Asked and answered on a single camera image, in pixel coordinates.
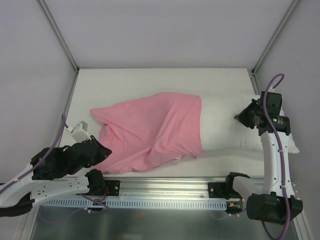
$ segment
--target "pink towel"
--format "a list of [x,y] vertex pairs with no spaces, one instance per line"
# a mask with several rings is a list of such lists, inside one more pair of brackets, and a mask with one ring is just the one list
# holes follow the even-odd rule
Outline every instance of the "pink towel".
[[104,126],[99,142],[112,154],[96,165],[103,173],[142,172],[202,152],[197,95],[163,92],[90,110]]

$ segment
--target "white wall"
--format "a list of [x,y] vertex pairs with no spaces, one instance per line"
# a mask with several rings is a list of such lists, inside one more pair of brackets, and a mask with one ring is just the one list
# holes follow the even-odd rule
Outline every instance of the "white wall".
[[[51,145],[74,71],[35,0],[0,1],[0,183]],[[20,218],[0,218],[13,239]]]
[[47,0],[80,67],[252,69],[292,0]]
[[261,88],[277,73],[285,79],[277,88],[283,109],[301,153],[289,156],[291,179],[315,239],[320,238],[320,1],[303,0],[292,15],[271,53],[258,71]]

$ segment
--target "perforated metal strip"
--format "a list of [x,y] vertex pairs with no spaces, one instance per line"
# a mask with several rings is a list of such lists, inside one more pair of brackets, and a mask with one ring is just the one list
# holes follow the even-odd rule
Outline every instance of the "perforated metal strip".
[[[103,201],[110,208],[118,209],[181,209],[181,210],[212,210],[224,211],[227,209],[225,201],[214,200],[162,200],[162,199],[105,199]],[[43,206],[69,207],[69,208],[102,208],[100,205],[93,205],[92,201],[77,198],[64,197],[50,200]]]

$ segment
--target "white pillow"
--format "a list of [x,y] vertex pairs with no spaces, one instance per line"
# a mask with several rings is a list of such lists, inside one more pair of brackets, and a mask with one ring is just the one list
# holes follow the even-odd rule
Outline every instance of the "white pillow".
[[[238,148],[263,151],[258,129],[245,127],[234,119],[259,95],[238,95],[233,97],[201,97],[200,138],[203,150]],[[299,149],[289,136],[289,153],[297,154]]]

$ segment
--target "pink fabric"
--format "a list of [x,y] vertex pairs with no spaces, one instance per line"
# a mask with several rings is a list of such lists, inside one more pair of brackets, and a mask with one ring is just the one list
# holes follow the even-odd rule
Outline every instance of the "pink fabric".
[[186,155],[197,158],[201,98],[163,92],[90,110],[104,126],[99,142],[112,154],[96,165],[103,173],[141,172]]

